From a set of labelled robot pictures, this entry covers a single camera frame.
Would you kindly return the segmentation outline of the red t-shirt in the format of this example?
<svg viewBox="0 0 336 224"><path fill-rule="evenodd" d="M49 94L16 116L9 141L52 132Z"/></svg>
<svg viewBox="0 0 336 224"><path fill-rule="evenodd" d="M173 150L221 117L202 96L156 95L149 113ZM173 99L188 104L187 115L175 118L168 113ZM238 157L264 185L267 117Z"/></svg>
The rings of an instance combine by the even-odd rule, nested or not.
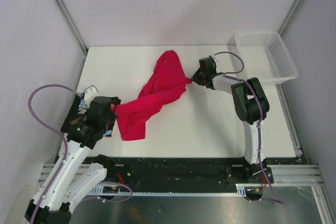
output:
<svg viewBox="0 0 336 224"><path fill-rule="evenodd" d="M146 122L159 113L164 105L178 100L190 83L192 80L186 77L178 54L174 50L165 51L157 60L153 74L138 98L115 108L122 140L144 139Z"/></svg>

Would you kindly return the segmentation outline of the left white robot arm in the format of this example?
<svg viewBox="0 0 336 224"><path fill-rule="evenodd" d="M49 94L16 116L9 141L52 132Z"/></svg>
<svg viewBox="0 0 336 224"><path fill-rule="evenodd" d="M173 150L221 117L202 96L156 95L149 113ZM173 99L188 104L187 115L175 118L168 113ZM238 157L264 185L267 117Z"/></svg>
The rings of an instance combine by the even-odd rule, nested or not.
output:
<svg viewBox="0 0 336 224"><path fill-rule="evenodd" d="M42 188L30 200L25 218L30 223L69 223L76 206L85 195L101 181L110 182L116 176L113 159L98 155L87 171L75 182L72 181L78 168L113 127L117 115L118 97L93 98L84 114L71 124L63 156L57 161Z"/></svg>

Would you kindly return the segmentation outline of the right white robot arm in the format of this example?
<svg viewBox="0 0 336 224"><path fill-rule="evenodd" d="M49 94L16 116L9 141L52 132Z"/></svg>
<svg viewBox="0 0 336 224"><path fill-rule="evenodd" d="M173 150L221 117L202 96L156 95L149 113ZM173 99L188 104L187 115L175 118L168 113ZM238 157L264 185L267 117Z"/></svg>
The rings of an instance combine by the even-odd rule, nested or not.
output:
<svg viewBox="0 0 336 224"><path fill-rule="evenodd" d="M230 165L225 168L227 182L229 184L261 182L267 168L262 149L262 135L270 105L259 79L244 80L230 73L219 73L216 70L215 60L209 56L199 60L199 68L193 74L192 80L199 86L231 94L235 112L243 123L244 161L241 165Z"/></svg>

